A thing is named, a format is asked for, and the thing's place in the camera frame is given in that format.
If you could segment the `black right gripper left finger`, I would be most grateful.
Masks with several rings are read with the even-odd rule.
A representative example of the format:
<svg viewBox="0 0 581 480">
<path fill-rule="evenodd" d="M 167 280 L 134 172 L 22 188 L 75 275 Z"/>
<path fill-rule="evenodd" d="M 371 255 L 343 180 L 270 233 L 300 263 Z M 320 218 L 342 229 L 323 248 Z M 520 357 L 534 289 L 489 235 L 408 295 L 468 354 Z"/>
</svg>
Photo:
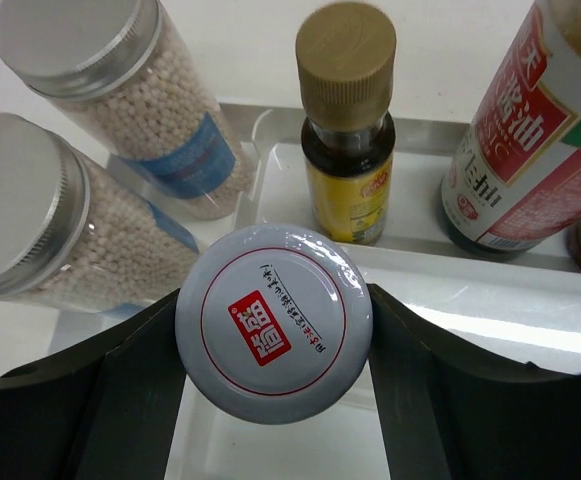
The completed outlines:
<svg viewBox="0 0 581 480">
<path fill-rule="evenodd" d="M 0 479 L 162 479 L 186 371 L 177 295 L 0 377 Z"/>
</svg>

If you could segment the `blue label shaker jar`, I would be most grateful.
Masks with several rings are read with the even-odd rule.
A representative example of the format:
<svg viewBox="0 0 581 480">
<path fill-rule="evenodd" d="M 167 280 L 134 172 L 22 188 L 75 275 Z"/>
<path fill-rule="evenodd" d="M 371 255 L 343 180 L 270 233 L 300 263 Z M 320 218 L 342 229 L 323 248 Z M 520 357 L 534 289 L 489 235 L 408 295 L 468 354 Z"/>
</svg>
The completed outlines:
<svg viewBox="0 0 581 480">
<path fill-rule="evenodd" d="M 0 59 L 127 167 L 202 220 L 253 167 L 158 1 L 2 1 Z"/>
<path fill-rule="evenodd" d="M 62 137 L 0 113 L 0 301 L 132 315 L 178 289 L 200 252 Z"/>
</svg>

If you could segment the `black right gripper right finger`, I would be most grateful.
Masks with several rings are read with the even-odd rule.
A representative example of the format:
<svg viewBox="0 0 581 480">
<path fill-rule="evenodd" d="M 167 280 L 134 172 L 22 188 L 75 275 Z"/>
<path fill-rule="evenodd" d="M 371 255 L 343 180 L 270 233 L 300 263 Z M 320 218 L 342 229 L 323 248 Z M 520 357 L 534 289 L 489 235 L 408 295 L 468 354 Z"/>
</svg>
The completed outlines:
<svg viewBox="0 0 581 480">
<path fill-rule="evenodd" d="M 369 288 L 373 389 L 394 479 L 581 479 L 581 374 L 517 362 Z"/>
</svg>

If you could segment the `small yellow label bottle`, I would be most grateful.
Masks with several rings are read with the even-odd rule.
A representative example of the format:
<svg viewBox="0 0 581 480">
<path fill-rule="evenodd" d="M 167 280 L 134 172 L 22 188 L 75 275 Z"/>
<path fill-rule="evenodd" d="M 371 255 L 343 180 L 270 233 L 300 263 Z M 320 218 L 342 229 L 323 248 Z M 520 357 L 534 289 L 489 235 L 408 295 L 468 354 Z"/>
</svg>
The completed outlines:
<svg viewBox="0 0 581 480">
<path fill-rule="evenodd" d="M 396 144 L 389 113 L 396 49 L 387 15 L 359 1 L 317 9 L 296 36 L 312 211 L 337 242 L 371 244 L 385 228 Z"/>
</svg>

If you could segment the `red lid sauce jar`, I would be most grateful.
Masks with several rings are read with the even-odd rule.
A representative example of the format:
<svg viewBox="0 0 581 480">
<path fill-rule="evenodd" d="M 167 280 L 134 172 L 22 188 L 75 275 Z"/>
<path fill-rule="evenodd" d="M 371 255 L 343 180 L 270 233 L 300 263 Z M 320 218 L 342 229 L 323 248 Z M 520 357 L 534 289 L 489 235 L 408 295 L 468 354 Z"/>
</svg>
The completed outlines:
<svg viewBox="0 0 581 480">
<path fill-rule="evenodd" d="M 279 425 L 334 405 L 361 374 L 373 333 L 362 274 L 323 235 L 264 223 L 214 242 L 177 299 L 185 370 L 217 408 Z"/>
</svg>

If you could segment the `tall black cap oil bottle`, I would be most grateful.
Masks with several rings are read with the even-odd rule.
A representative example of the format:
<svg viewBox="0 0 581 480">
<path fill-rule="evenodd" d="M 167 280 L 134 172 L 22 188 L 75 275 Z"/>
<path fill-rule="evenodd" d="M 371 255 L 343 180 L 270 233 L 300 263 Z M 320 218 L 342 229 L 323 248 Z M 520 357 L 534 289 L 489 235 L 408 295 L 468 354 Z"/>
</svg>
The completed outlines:
<svg viewBox="0 0 581 480">
<path fill-rule="evenodd" d="M 581 1 L 536 1 L 439 191 L 460 248 L 515 257 L 581 219 Z"/>
</svg>

